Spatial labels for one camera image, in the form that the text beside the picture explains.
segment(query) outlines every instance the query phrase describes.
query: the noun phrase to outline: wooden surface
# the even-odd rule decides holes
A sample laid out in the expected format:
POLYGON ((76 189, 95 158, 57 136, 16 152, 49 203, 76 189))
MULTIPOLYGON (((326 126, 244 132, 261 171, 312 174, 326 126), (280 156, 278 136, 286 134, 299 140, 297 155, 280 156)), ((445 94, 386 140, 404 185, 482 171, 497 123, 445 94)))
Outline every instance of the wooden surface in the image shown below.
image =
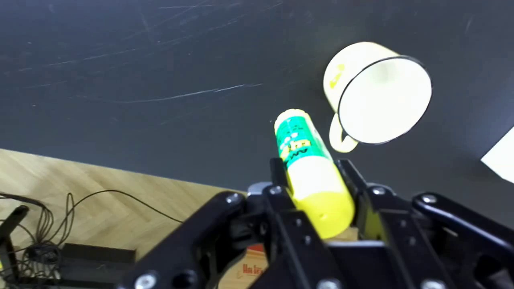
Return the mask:
MULTIPOLYGON (((0 152, 0 192, 45 203, 53 211, 57 224, 63 221, 68 193, 73 193, 79 201, 106 189, 127 192, 180 221, 222 192, 222 189, 198 184, 0 152)), ((18 205, 0 200, 0 219, 4 221, 18 205)), ((40 209, 31 206, 29 217, 23 225, 34 232, 39 214, 40 209)), ((77 208, 76 225, 68 243, 135 250, 142 258, 175 229, 175 222, 155 214, 130 198, 108 193, 77 208)), ((18 229, 13 241, 23 248, 29 245, 29 237, 18 229)))

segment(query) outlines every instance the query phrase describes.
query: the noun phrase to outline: white mug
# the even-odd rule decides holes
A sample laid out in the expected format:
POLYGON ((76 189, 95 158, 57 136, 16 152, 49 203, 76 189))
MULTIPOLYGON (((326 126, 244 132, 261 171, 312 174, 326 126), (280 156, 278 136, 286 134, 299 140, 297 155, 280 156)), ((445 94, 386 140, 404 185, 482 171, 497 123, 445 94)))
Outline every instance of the white mug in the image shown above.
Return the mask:
POLYGON ((407 134, 432 97, 431 76, 415 58, 373 42, 341 50, 325 71, 323 91, 336 113, 330 144, 339 153, 407 134))

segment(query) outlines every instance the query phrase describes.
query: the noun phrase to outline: mug handle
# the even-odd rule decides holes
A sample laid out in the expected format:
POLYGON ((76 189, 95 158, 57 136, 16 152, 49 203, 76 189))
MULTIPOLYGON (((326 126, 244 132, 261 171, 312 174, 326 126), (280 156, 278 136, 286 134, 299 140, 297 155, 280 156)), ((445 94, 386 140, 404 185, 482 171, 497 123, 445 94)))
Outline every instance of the mug handle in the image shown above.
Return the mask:
POLYGON ((344 137, 342 127, 338 121, 338 115, 334 115, 328 137, 333 150, 339 153, 350 153, 359 145, 359 142, 350 139, 349 136, 344 137))

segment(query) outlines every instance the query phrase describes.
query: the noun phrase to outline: green label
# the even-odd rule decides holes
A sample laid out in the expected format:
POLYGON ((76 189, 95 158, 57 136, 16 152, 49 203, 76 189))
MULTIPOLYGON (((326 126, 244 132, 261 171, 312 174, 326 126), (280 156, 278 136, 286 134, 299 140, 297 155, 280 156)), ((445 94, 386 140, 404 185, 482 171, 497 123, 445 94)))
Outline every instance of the green label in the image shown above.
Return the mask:
POLYGON ((326 152, 318 132, 302 116, 286 119, 277 131, 278 155, 289 169, 304 158, 333 160, 326 152))

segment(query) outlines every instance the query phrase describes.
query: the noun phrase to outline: yellow bottle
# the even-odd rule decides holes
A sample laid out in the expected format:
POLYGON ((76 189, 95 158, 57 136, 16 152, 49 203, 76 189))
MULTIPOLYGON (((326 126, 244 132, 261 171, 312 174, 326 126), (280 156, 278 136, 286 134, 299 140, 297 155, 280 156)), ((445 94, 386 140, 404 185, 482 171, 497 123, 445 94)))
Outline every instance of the yellow bottle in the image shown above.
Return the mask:
POLYGON ((275 137, 293 203, 323 240, 338 237, 350 227, 355 205, 310 116, 301 110, 281 113, 275 137))

